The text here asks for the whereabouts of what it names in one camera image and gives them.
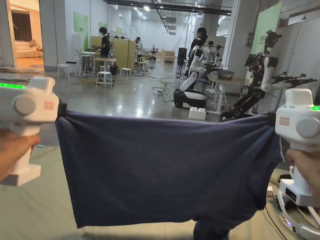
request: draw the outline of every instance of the hand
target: hand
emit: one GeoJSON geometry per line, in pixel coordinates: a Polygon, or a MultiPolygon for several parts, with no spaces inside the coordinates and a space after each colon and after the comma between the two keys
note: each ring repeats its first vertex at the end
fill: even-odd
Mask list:
{"type": "Polygon", "coordinates": [[[40,143],[38,135],[21,137],[9,129],[0,129],[0,181],[6,178],[13,165],[35,144],[40,143]]]}
{"type": "Polygon", "coordinates": [[[287,151],[287,159],[296,166],[320,201],[320,152],[303,152],[293,149],[287,151]]]}

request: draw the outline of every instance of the green poster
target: green poster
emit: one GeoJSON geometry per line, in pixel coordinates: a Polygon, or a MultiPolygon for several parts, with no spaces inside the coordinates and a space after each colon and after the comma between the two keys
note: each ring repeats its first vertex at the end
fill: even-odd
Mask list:
{"type": "Polygon", "coordinates": [[[106,29],[108,29],[108,24],[106,24],[106,23],[104,23],[104,22],[99,22],[99,29],[100,29],[101,27],[105,27],[106,29]]]}
{"type": "Polygon", "coordinates": [[[279,15],[282,8],[282,2],[260,12],[254,40],[252,44],[251,54],[257,54],[264,48],[264,42],[267,37],[267,31],[276,31],[278,27],[279,15]]]}
{"type": "Polygon", "coordinates": [[[82,50],[86,51],[89,47],[89,33],[88,33],[88,16],[74,12],[75,18],[75,33],[81,34],[82,50]]]}

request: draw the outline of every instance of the green indicator light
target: green indicator light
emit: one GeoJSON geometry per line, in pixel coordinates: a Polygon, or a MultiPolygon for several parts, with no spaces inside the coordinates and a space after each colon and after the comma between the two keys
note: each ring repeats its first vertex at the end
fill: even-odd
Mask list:
{"type": "Polygon", "coordinates": [[[5,83],[0,83],[0,87],[7,87],[7,88],[16,88],[16,89],[24,89],[24,86],[21,85],[15,85],[15,84],[5,84],[5,83]]]}

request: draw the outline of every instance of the curtain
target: curtain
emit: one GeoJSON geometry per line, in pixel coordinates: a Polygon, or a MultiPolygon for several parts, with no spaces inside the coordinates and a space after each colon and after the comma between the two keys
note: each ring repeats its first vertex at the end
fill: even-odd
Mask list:
{"type": "Polygon", "coordinates": [[[12,13],[14,39],[16,41],[30,42],[32,40],[29,14],[12,13]]]}

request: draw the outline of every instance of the doorway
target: doorway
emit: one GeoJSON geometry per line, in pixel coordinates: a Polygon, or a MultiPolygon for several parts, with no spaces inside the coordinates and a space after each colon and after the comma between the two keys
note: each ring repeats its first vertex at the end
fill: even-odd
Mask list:
{"type": "Polygon", "coordinates": [[[16,68],[24,72],[43,72],[43,49],[38,0],[10,0],[14,30],[16,68]]]}

